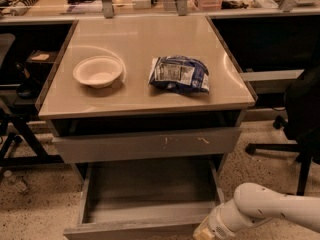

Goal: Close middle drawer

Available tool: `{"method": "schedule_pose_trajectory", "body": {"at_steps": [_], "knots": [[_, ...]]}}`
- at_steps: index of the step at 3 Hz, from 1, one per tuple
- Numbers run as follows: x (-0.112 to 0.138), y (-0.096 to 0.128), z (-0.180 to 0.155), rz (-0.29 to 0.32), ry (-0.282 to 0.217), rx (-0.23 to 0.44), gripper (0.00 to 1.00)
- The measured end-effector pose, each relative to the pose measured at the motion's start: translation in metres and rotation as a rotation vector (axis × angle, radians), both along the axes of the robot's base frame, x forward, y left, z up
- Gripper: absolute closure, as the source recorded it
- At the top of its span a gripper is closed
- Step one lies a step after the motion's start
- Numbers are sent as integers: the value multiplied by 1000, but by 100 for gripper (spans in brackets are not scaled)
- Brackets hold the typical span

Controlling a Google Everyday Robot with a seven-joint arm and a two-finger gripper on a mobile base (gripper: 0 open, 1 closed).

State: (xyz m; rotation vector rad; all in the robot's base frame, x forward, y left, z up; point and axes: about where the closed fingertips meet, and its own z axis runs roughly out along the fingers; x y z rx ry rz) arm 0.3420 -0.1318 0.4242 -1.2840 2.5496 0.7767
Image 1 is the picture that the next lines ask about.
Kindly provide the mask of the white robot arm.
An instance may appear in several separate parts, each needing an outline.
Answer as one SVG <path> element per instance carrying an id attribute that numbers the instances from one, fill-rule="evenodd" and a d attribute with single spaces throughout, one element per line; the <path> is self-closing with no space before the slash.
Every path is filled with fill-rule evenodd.
<path id="1" fill-rule="evenodd" d="M 215 207 L 195 229 L 195 240 L 230 240 L 244 229 L 282 218 L 320 232 L 320 199 L 275 192 L 255 183 L 243 183 L 233 198 Z"/>

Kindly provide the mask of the yellow-white gripper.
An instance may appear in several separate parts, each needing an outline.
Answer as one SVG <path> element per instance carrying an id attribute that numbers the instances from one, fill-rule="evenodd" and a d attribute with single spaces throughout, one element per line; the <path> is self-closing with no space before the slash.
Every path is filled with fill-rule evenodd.
<path id="1" fill-rule="evenodd" d="M 228 240 L 236 236 L 235 207 L 219 205 L 199 224 L 193 233 L 195 240 Z"/>

